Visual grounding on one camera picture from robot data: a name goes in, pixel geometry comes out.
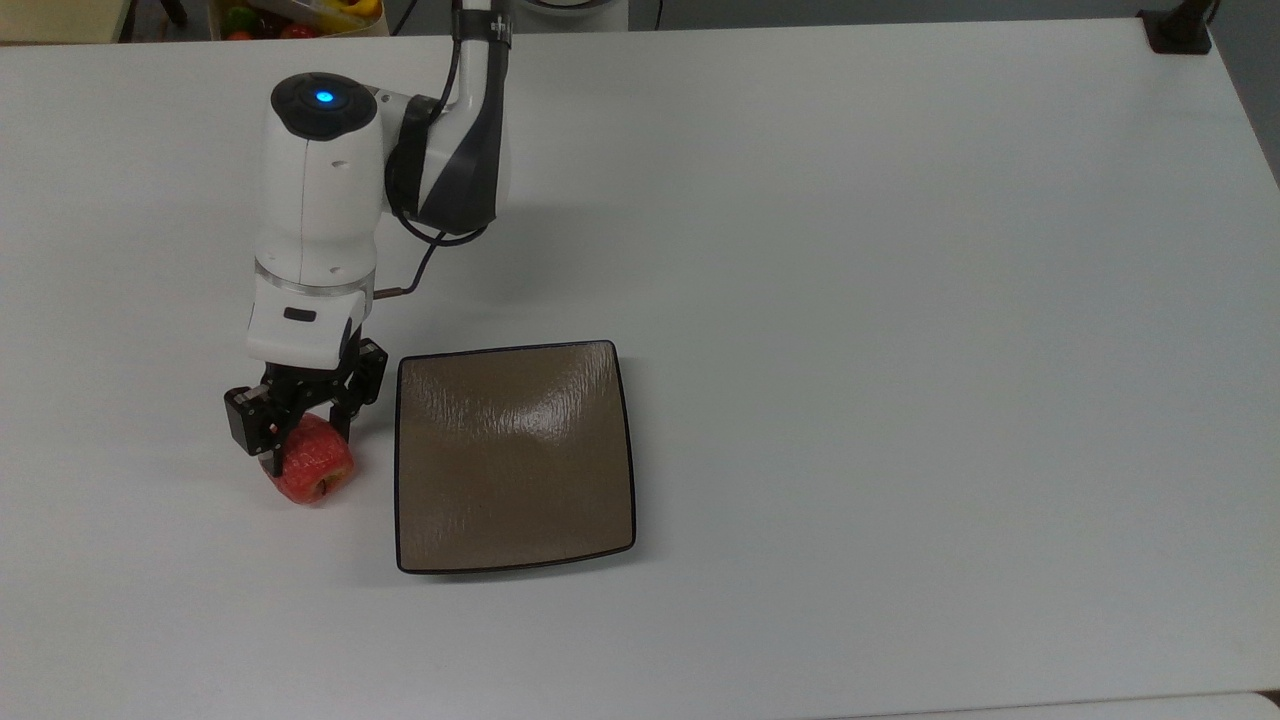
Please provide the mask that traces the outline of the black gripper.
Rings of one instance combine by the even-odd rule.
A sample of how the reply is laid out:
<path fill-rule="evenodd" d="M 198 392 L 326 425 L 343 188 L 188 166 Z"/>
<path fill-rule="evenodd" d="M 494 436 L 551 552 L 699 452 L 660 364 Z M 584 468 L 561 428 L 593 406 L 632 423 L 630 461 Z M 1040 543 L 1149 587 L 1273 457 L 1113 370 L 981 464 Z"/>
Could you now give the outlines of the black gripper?
<path fill-rule="evenodd" d="M 256 386 L 224 393 L 230 437 L 276 479 L 284 471 L 287 443 L 314 409 L 326 405 L 329 425 L 349 442 L 353 420 L 379 398 L 388 364 L 388 352 L 370 338 L 352 338 L 338 366 L 329 370 L 269 363 Z"/>

